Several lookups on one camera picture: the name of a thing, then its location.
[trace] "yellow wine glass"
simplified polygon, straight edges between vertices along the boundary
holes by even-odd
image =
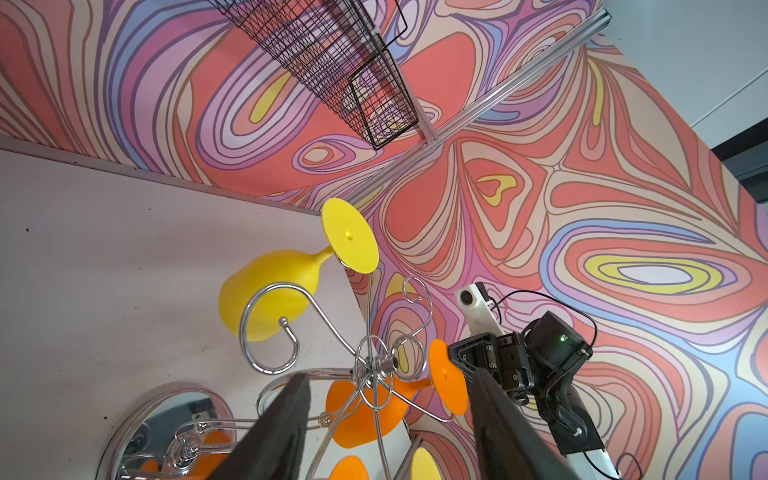
[[[355,207],[340,198],[331,198],[323,205],[321,217],[323,231],[330,243],[325,249],[313,255],[298,250],[274,250],[251,261],[224,281],[219,292],[219,314],[234,335],[240,335],[243,323],[247,325],[245,338],[241,338],[242,345],[246,340],[261,342],[269,339],[282,328],[291,338],[294,357],[297,356],[298,342],[288,324],[301,316],[310,304],[311,296],[317,291],[323,262],[335,254],[345,266],[359,273],[371,273],[378,266],[376,238]],[[277,283],[293,284],[300,289],[274,288],[262,292]],[[277,369],[257,370],[277,374],[288,368],[290,366],[286,364]]]

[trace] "yellow disc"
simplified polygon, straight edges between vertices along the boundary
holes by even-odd
[[[411,478],[418,478],[419,480],[442,480],[435,459],[424,447],[420,447],[413,454],[413,460],[411,461]]]
[[[368,480],[368,471],[359,458],[350,455],[336,464],[328,480]]]
[[[340,198],[323,205],[323,230],[336,256],[358,273],[371,273],[379,265],[379,246],[366,219]]]

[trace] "black cable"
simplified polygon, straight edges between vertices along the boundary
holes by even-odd
[[[624,458],[625,455],[629,455],[630,457],[632,457],[632,459],[634,460],[634,464],[637,465],[637,470],[640,471],[640,478],[638,478],[637,480],[643,480],[643,477],[644,477],[643,468],[640,467],[640,463],[637,461],[637,458],[635,458],[635,456],[629,452],[624,452],[621,455],[619,455],[619,459],[616,461],[616,466],[615,466],[616,471],[617,472],[619,471],[619,462],[621,462],[621,459]]]
[[[618,477],[618,478],[617,477],[611,477],[609,474],[607,474],[607,473],[603,472],[602,470],[600,470],[597,465],[592,463],[591,458],[589,458],[589,455],[587,455],[586,452],[582,452],[582,453],[584,454],[584,457],[587,459],[587,462],[589,462],[589,465],[592,465],[592,468],[597,470],[600,475],[603,475],[605,478],[610,478],[611,480],[622,480],[621,477]],[[621,455],[619,455],[619,459],[616,461],[616,466],[614,467],[616,469],[616,471],[617,472],[619,471],[619,462],[621,462],[621,459],[624,458],[625,455],[629,455],[630,457],[632,457],[632,459],[634,460],[634,464],[637,465],[637,470],[640,470],[640,478],[638,478],[637,480],[643,480],[643,476],[644,476],[643,475],[643,469],[640,467],[640,463],[637,461],[637,458],[635,458],[635,456],[632,455],[629,452],[624,452]]]
[[[534,295],[543,296],[544,298],[548,298],[548,299],[552,300],[553,302],[561,304],[565,308],[571,309],[571,310],[575,311],[576,313],[580,313],[582,316],[585,316],[586,318],[588,318],[589,321],[592,322],[592,326],[594,326],[594,336],[592,337],[592,343],[589,344],[589,347],[592,348],[594,346],[594,343],[598,340],[598,323],[595,322],[594,319],[591,316],[589,316],[586,313],[582,312],[578,308],[574,308],[573,306],[568,305],[566,302],[561,302],[560,300],[554,298],[553,296],[549,296],[546,293],[535,292],[534,290],[513,290],[510,293],[507,293],[506,295],[504,295],[502,297],[502,299],[499,300],[498,302],[496,302],[494,300],[494,303],[496,304],[496,309],[497,309],[497,311],[499,311],[499,317],[501,317],[502,315],[501,315],[501,311],[498,309],[498,306],[501,305],[501,303],[504,300],[506,300],[507,298],[509,298],[512,295],[515,295],[516,293],[533,293]]]
[[[496,299],[492,296],[488,295],[488,298],[491,299],[493,302],[493,306],[491,307],[491,310],[496,309],[496,313],[498,313],[498,324],[502,324],[502,311],[498,309],[498,303],[496,303]]]
[[[584,458],[587,459],[587,462],[589,462],[589,465],[592,465],[592,468],[597,470],[600,475],[603,475],[605,478],[610,478],[611,480],[622,480],[621,477],[611,477],[609,474],[607,474],[607,473],[603,472],[602,470],[600,470],[597,465],[592,463],[592,459],[589,458],[589,455],[587,455],[586,452],[582,452],[582,453],[584,454]]]
[[[543,296],[544,298],[547,298],[547,299],[549,299],[549,300],[551,300],[551,301],[553,301],[553,302],[559,303],[560,305],[564,306],[564,307],[565,307],[565,308],[567,308],[567,309],[570,309],[570,310],[573,310],[573,311],[575,311],[575,312],[578,312],[578,313],[580,313],[582,316],[584,316],[584,317],[588,318],[588,319],[589,319],[589,321],[590,321],[590,322],[592,322],[592,326],[594,327],[594,335],[592,336],[592,342],[589,344],[589,348],[591,349],[591,348],[594,346],[594,343],[595,343],[595,342],[597,342],[597,340],[598,340],[598,323],[597,323],[597,322],[595,322],[595,321],[594,321],[594,319],[593,319],[591,316],[589,316],[588,314],[586,314],[586,313],[582,312],[581,310],[579,310],[579,309],[577,309],[577,308],[574,308],[573,306],[570,306],[570,305],[568,305],[566,302],[561,302],[560,300],[558,300],[558,299],[554,298],[553,296],[549,296],[549,295],[547,295],[546,293],[536,292],[536,291],[534,291],[534,290],[513,290],[513,291],[511,291],[510,293],[507,293],[506,295],[504,295],[504,296],[502,297],[502,299],[498,301],[497,305],[498,305],[498,304],[501,304],[501,302],[503,302],[504,300],[506,300],[506,299],[507,299],[507,298],[509,298],[510,296],[512,296],[512,295],[515,295],[516,293],[533,293],[534,295]],[[533,326],[535,325],[535,323],[536,323],[537,321],[538,321],[538,319],[534,320],[533,322],[530,322],[530,323],[529,323],[529,324],[528,324],[528,325],[527,325],[527,326],[526,326],[526,327],[523,329],[523,331],[522,331],[522,335],[523,335],[523,339],[524,339],[524,340],[525,340],[525,334],[526,334],[526,332],[527,332],[527,331],[529,331],[531,328],[533,328]],[[550,381],[548,381],[548,382],[547,382],[547,384],[546,384],[546,385],[544,386],[544,388],[543,388],[543,392],[544,392],[544,395],[543,395],[543,396],[544,396],[544,398],[546,398],[546,397],[549,395],[549,392],[550,392],[550,390],[552,390],[552,387],[554,387],[555,385],[557,385],[557,383],[558,383],[558,382],[560,382],[560,381],[561,381],[563,378],[565,378],[565,376],[566,376],[568,373],[570,373],[570,372],[571,372],[571,370],[573,370],[573,369],[576,367],[576,365],[578,365],[578,363],[577,363],[577,362],[576,362],[576,363],[574,363],[573,365],[571,365],[570,367],[568,367],[566,370],[564,370],[564,371],[560,372],[560,373],[559,373],[559,374],[557,374],[557,375],[556,375],[554,378],[552,378],[552,380],[550,380]],[[556,419],[558,420],[558,422],[560,422],[560,423],[561,423],[561,424],[562,424],[564,427],[566,427],[567,429],[569,429],[569,430],[570,430],[570,428],[569,428],[567,425],[565,425],[565,424],[563,423],[563,421],[562,421],[562,420],[560,420],[560,418],[559,418],[559,415],[555,415],[555,418],[556,418]]]

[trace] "reflective chrome surface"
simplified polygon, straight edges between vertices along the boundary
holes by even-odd
[[[199,454],[231,451],[231,443],[204,442],[206,432],[229,429],[219,421],[231,419],[225,401],[203,386],[175,382],[157,387],[134,403],[114,433],[96,480],[181,478]]]

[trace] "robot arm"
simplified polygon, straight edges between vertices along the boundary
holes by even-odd
[[[531,322],[522,334],[504,334],[481,282],[458,291],[456,303],[472,336],[449,347],[451,362],[469,381],[478,369],[488,370],[511,403],[523,406],[534,397],[538,414],[580,480],[620,478],[571,384],[592,355],[590,344],[552,312]]]

